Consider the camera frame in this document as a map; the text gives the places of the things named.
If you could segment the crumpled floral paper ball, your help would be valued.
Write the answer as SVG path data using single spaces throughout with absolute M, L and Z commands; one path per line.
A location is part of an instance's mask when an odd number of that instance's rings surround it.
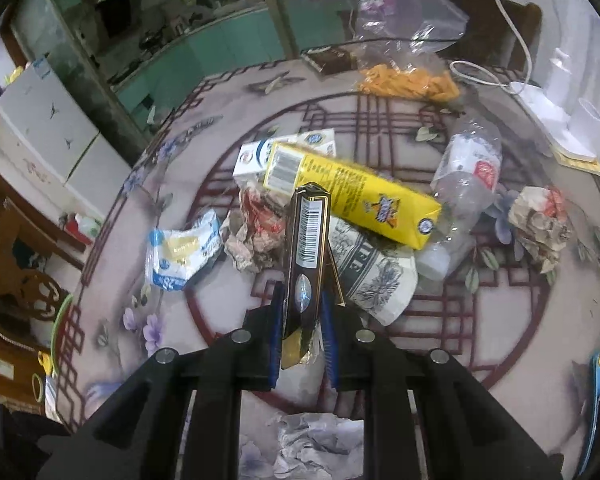
M 562 193 L 552 186 L 525 186 L 510 206 L 507 220 L 540 272 L 552 272 L 571 237 Z

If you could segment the white blue milk carton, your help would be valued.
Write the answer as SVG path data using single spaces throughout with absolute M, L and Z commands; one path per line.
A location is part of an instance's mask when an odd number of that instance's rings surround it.
M 298 144 L 323 155 L 335 157 L 337 154 L 335 129 L 326 128 L 288 134 L 288 136 L 270 136 L 269 138 L 242 144 L 233 170 L 234 181 L 243 186 L 249 181 L 261 181 L 274 142 Z

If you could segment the bag of orange snacks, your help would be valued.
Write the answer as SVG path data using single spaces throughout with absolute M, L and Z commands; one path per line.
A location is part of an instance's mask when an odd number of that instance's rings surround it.
M 450 0 L 356 0 L 356 90 L 438 104 L 457 100 L 460 88 L 439 53 L 463 38 L 467 24 L 467 14 Z

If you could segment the red patterned paper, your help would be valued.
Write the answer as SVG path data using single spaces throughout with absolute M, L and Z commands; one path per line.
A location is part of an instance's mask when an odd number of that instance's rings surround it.
M 239 207 L 227 213 L 220 227 L 225 255 L 238 272 L 278 268 L 285 244 L 284 207 L 254 181 L 239 189 L 238 200 Z

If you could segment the yellow lemon tea carton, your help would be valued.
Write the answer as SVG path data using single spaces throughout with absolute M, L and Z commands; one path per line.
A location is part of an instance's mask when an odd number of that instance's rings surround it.
M 291 195 L 310 183 L 329 192 L 334 216 L 414 250 L 426 245 L 442 209 L 431 196 L 354 162 L 297 144 L 273 143 L 264 186 Z

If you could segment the crumpled grey paper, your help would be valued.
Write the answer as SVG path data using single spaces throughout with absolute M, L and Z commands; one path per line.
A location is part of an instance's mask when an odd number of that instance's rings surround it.
M 241 434 L 241 479 L 359 479 L 364 422 L 327 413 L 277 415 Z

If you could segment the white power strip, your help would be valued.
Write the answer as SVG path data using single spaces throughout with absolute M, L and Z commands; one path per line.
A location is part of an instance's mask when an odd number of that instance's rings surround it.
M 600 112 L 583 98 L 578 99 L 571 114 L 566 111 L 571 79 L 570 56 L 556 48 L 543 87 L 521 81 L 514 81 L 510 86 L 558 153 L 578 162 L 596 162 L 594 140 L 600 133 Z

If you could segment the dark chocolate bar packet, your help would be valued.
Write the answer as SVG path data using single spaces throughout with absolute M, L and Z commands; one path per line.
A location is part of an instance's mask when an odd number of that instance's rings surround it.
M 302 60 L 322 76 L 332 76 L 358 68 L 356 58 L 346 49 L 329 46 L 308 49 L 300 54 Z

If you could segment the blue white crumpled wrapper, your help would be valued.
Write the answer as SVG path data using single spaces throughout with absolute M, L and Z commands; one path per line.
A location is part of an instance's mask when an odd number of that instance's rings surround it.
M 220 222 L 213 209 L 199 216 L 189 229 L 154 229 L 148 235 L 145 283 L 166 292 L 183 290 L 223 247 Z

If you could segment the teal kitchen counter cabinets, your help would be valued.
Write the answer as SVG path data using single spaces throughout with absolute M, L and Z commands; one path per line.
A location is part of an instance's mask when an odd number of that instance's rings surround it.
M 114 94 L 143 125 L 151 107 L 170 110 L 179 106 L 208 76 L 283 57 L 268 10 L 249 10 L 172 41 L 114 86 Z

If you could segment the clear plastic water bottle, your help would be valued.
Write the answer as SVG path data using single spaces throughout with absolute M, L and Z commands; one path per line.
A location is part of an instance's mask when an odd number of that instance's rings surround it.
M 476 114 L 458 118 L 431 181 L 442 211 L 426 246 L 416 252 L 416 268 L 442 282 L 475 246 L 471 230 L 493 204 L 502 166 L 501 135 Z

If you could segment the white refrigerator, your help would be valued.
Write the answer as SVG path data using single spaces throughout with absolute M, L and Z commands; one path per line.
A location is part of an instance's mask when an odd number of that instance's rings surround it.
M 0 96 L 0 150 L 54 206 L 98 220 L 106 218 L 131 171 L 46 58 Z

